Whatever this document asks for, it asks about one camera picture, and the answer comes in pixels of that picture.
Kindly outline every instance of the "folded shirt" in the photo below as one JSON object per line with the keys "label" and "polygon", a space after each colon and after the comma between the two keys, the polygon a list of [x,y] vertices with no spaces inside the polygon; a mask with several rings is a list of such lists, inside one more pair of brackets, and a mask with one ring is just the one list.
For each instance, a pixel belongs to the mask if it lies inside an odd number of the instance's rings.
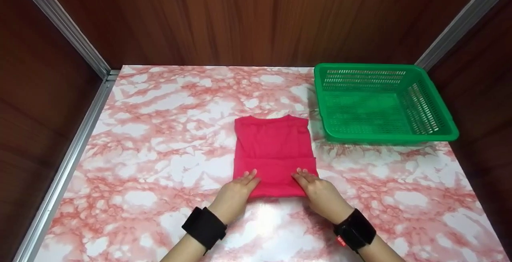
{"label": "folded shirt", "polygon": [[257,169],[261,182],[249,195],[257,197],[306,196],[291,173],[297,168],[316,172],[308,120],[294,116],[259,119],[253,116],[234,120],[236,149],[233,178]]}

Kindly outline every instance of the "black wrist strap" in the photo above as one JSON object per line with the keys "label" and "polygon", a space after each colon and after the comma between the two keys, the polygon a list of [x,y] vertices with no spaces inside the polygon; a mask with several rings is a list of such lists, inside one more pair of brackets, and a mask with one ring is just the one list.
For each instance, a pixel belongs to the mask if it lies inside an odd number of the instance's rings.
{"label": "black wrist strap", "polygon": [[347,219],[334,226],[334,234],[357,252],[373,242],[377,231],[359,210],[354,209]]}
{"label": "black wrist strap", "polygon": [[208,208],[196,207],[181,228],[208,251],[218,240],[222,240],[226,236],[227,226]]}

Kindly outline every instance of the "aluminum frame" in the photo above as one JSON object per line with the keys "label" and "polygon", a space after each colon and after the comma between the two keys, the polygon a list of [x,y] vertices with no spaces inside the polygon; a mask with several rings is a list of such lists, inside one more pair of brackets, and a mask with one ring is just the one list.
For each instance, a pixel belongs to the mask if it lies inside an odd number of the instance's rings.
{"label": "aluminum frame", "polygon": [[101,83],[91,107],[89,107],[84,120],[71,141],[68,152],[66,152],[57,174],[53,178],[53,182],[18,248],[18,252],[13,260],[14,262],[31,262],[35,259],[53,216],[64,196],[64,192],[68,188],[71,177],[96,126],[101,111],[114,87],[117,74],[109,77]]}
{"label": "aluminum frame", "polygon": [[471,0],[415,65],[429,71],[499,0]]}
{"label": "aluminum frame", "polygon": [[110,67],[100,56],[98,51],[80,31],[71,17],[57,0],[33,0],[36,5],[53,22],[55,27],[62,32],[68,41],[82,55],[89,65],[96,71],[101,79],[107,78]]}

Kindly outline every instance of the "wooden wall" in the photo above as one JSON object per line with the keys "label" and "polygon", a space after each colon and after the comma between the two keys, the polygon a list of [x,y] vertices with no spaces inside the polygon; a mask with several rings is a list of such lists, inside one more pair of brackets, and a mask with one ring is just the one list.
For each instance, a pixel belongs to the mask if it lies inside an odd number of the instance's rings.
{"label": "wooden wall", "polygon": [[428,72],[459,127],[452,148],[512,257],[512,0]]}
{"label": "wooden wall", "polygon": [[0,0],[0,261],[11,261],[100,79],[32,0]]}
{"label": "wooden wall", "polygon": [[415,63],[469,0],[59,0],[123,64]]}

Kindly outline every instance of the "table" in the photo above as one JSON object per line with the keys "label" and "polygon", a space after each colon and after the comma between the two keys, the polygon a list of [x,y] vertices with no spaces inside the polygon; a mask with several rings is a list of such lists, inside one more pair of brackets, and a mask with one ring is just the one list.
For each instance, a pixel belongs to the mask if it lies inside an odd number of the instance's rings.
{"label": "table", "polygon": [[[234,119],[310,119],[318,173],[406,260],[508,260],[446,142],[329,144],[312,68],[125,66],[36,261],[158,261],[232,177]],[[247,206],[205,261],[358,261],[301,198]]]}

